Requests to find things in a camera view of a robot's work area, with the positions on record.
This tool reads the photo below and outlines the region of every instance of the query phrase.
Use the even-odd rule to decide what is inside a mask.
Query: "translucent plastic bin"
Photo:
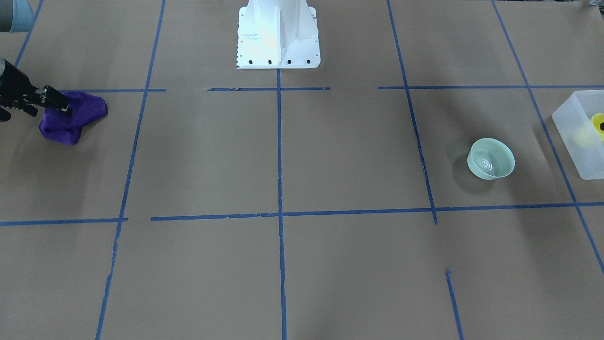
[[[591,121],[599,113],[604,113],[604,90],[575,91],[552,115],[568,153],[584,180],[604,178],[602,131]]]

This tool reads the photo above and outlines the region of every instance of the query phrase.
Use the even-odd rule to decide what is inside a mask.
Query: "purple cloth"
[[[47,108],[40,122],[40,132],[47,139],[74,145],[80,139],[84,125],[107,116],[107,106],[103,98],[88,93],[67,91],[64,95],[69,99],[71,117]]]

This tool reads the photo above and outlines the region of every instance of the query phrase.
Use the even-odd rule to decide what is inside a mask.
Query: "yellow cup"
[[[595,114],[591,118],[591,123],[594,125],[594,129],[596,129],[600,140],[604,142],[604,113]]]

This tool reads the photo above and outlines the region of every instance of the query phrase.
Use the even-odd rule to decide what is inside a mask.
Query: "light green bowl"
[[[497,139],[477,140],[467,155],[467,166],[483,180],[503,178],[512,173],[516,160],[512,150]]]

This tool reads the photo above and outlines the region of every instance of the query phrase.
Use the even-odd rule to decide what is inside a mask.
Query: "blue tape line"
[[[579,206],[604,206],[604,202],[584,202],[577,203]]]
[[[430,200],[430,206],[432,207],[432,217],[434,218],[434,224],[438,224],[439,223],[439,219],[436,216],[436,209],[434,207],[434,198],[432,197],[432,189],[430,188],[430,179],[428,177],[428,168],[426,167],[426,161],[423,158],[422,141],[420,140],[419,130],[417,129],[417,122],[416,122],[416,118],[415,118],[415,112],[413,110],[413,102],[411,101],[411,93],[409,91],[409,83],[407,82],[407,75],[406,75],[406,72],[405,72],[405,64],[403,63],[403,55],[400,52],[399,36],[396,33],[396,26],[394,24],[394,16],[392,14],[392,6],[390,5],[390,0],[386,0],[386,3],[388,4],[388,13],[390,14],[390,24],[392,25],[392,33],[394,34],[394,42],[396,43],[396,51],[399,54],[400,72],[403,75],[403,82],[405,83],[405,91],[406,91],[406,94],[407,94],[407,102],[409,103],[409,112],[411,114],[411,121],[413,122],[413,131],[416,134],[417,150],[419,151],[419,158],[422,161],[423,175],[424,175],[425,180],[426,180],[426,190],[428,191],[428,199]]]
[[[228,92],[228,91],[330,91],[331,87],[218,87],[210,88],[208,92]]]
[[[281,91],[329,91],[331,88],[323,87],[282,87]]]
[[[590,241],[591,248],[593,249],[594,254],[596,255],[596,260],[598,261],[598,264],[600,265],[600,270],[604,274],[604,263],[602,262],[602,257],[600,256],[600,252],[598,251],[598,248],[596,247],[596,242],[594,242],[594,238],[591,236],[590,229],[588,228],[587,222],[585,221],[585,218],[583,217],[581,208],[579,208],[579,205],[577,205],[577,206],[575,206],[575,209],[577,209],[577,214],[579,214],[579,218],[581,219],[581,224],[583,224],[583,229],[585,230],[585,233],[587,234],[587,239]]]
[[[153,63],[155,62],[155,53],[157,51],[157,45],[159,42],[159,33],[161,32],[161,24],[164,18],[164,10],[165,10],[165,0],[162,0],[161,2],[161,9],[159,11],[159,21],[157,23],[157,29],[155,32],[155,40],[153,41],[153,50],[151,52],[151,60],[149,61],[149,70],[147,72],[147,81],[145,82],[145,90],[149,89],[149,83],[151,83],[151,74],[153,73]],[[115,258],[117,256],[117,249],[118,249],[118,239],[120,238],[120,234],[121,234],[121,227],[123,224],[123,217],[124,217],[124,213],[126,211],[126,202],[128,199],[128,190],[130,188],[130,180],[132,178],[132,170],[134,168],[134,160],[137,154],[137,145],[138,145],[138,136],[141,132],[141,123],[143,121],[143,115],[144,115],[144,111],[145,111],[145,105],[147,103],[147,95],[149,92],[145,91],[143,93],[143,101],[141,103],[141,110],[138,113],[138,121],[137,121],[137,131],[135,133],[134,136],[134,143],[132,145],[132,153],[130,154],[130,165],[128,167],[128,175],[126,177],[126,185],[124,186],[124,196],[122,198],[121,201],[121,208],[120,208],[120,220],[117,224],[117,228],[115,230],[115,240],[114,240],[114,247],[113,247],[113,254],[111,256],[111,270],[109,271],[109,275],[107,276],[107,282],[105,284],[105,291],[104,291],[104,295],[103,295],[103,304],[101,305],[101,313],[98,317],[98,327],[97,327],[97,334],[95,337],[95,340],[100,340],[101,338],[101,333],[103,331],[103,323],[104,323],[104,318],[105,318],[105,311],[107,309],[107,300],[109,298],[109,289],[111,288],[111,280],[113,278],[113,272],[114,272],[114,268],[115,268]]]
[[[281,338],[288,338],[288,317],[285,298],[285,248],[283,242],[283,144],[281,139],[281,70],[277,69],[277,177],[279,205],[279,260],[281,271]]]
[[[119,218],[98,218],[87,220],[41,220],[41,221],[5,221],[0,226],[46,226],[51,224],[86,224],[86,223],[115,223]]]
[[[526,88],[525,85],[435,85],[435,86],[380,86],[378,90],[454,90]]]
[[[450,85],[450,86],[410,86],[410,90],[455,90],[455,89],[506,89],[526,88],[524,85]]]
[[[296,211],[296,212],[284,212],[283,216],[293,217],[293,216],[328,216],[328,215],[403,214],[403,213],[409,213],[409,212],[432,212],[432,208]]]
[[[44,0],[40,0],[40,2],[38,3],[38,7],[36,9],[36,15],[34,15],[34,27],[36,26],[37,17],[40,15],[40,10],[42,9],[43,2],[44,2]],[[33,30],[34,30],[34,28],[32,27],[32,29],[29,32],[27,32],[27,36],[25,37],[25,40],[23,41],[23,45],[21,46],[21,50],[19,51],[17,60],[15,60],[15,62],[14,62],[15,67],[19,67],[19,63],[21,63],[21,58],[23,57],[23,53],[25,52],[25,47],[27,46],[27,43],[30,41],[31,32]]]
[[[455,300],[455,292],[453,291],[453,283],[451,283],[451,268],[447,270],[447,285],[449,286],[449,295],[451,296],[451,304],[453,305],[453,313],[455,313],[455,323],[457,324],[457,333],[459,340],[463,340],[463,330],[461,329],[461,321],[459,311],[457,310],[457,300]]]
[[[604,88],[604,85],[531,85],[531,88]],[[436,85],[436,86],[380,86],[378,90],[454,90],[454,89],[506,89],[526,88],[526,85]]]
[[[547,130],[547,126],[545,125],[545,120],[543,119],[543,115],[541,114],[541,110],[539,109],[539,105],[537,104],[537,100],[535,99],[535,95],[533,94],[533,90],[531,89],[531,86],[529,84],[529,80],[527,79],[524,69],[522,68],[522,64],[520,63],[520,58],[518,57],[518,54],[516,53],[516,49],[514,48],[514,45],[512,44],[512,40],[510,39],[510,36],[507,32],[506,25],[503,22],[503,18],[501,17],[501,14],[499,13],[499,9],[497,9],[497,4],[495,3],[495,0],[491,0],[491,4],[493,5],[493,8],[495,9],[495,13],[497,14],[497,18],[499,19],[501,28],[503,29],[503,33],[506,36],[507,43],[510,45],[510,48],[512,49],[512,53],[514,55],[514,58],[516,59],[516,63],[518,64],[518,68],[520,69],[520,73],[522,74],[522,78],[524,79],[524,83],[526,84],[526,87],[528,89],[528,93],[530,94],[531,100],[533,101],[533,105],[535,106],[535,110],[537,111],[537,115],[539,116],[539,120],[541,121],[541,126],[543,127],[543,131],[545,132],[547,141],[550,144],[551,150],[554,153],[554,157],[556,158],[556,163],[558,163],[558,167],[560,168],[560,172],[562,173],[562,177],[564,178],[564,182],[566,183],[568,193],[570,194],[571,198],[573,199],[573,203],[577,210],[577,214],[579,214],[579,218],[581,219],[581,223],[583,224],[585,233],[587,234],[587,237],[591,243],[591,248],[593,249],[594,254],[596,255],[598,264],[600,265],[600,270],[602,270],[602,273],[604,274],[604,263],[602,263],[602,257],[600,256],[598,248],[596,247],[596,244],[593,241],[593,238],[591,237],[590,229],[588,228],[587,223],[585,222],[583,213],[581,212],[581,208],[579,207],[577,199],[574,195],[573,188],[571,187],[570,182],[568,181],[568,177],[566,175],[566,172],[564,171],[564,167],[562,166],[562,162],[560,161],[560,157],[558,156],[556,147],[554,146],[554,143],[551,140],[550,133]]]
[[[274,87],[238,87],[238,88],[211,88],[208,92],[224,92],[224,91],[276,91]]]
[[[551,204],[519,204],[507,206],[460,206],[441,207],[436,211],[476,211],[476,210],[507,210],[507,209],[542,209],[542,208],[567,208],[574,207],[574,203],[551,203]]]
[[[604,88],[604,85],[531,85],[531,88]]]
[[[166,92],[165,88],[98,88],[91,90],[60,90],[60,92],[78,91],[86,93],[122,93],[122,92]]]
[[[257,218],[277,217],[276,212],[264,212],[260,214],[225,214],[225,215],[189,215],[189,216],[161,216],[152,217],[151,221],[191,221],[191,220],[222,220],[226,218]]]
[[[604,202],[584,202],[579,206],[604,206]],[[571,208],[574,203],[546,203],[546,204],[516,204],[501,206],[457,206],[436,207],[436,211],[481,211],[481,210],[513,210],[513,209],[548,209]],[[366,210],[332,210],[332,211],[292,211],[282,212],[284,217],[300,216],[329,216],[329,215],[365,215],[365,214],[407,214],[415,212],[432,212],[432,208],[401,208],[401,209],[366,209]],[[221,218],[258,218],[278,217],[278,212],[262,212],[258,214],[223,214],[223,215],[185,215],[152,217],[151,221],[186,221],[186,220],[217,220]]]

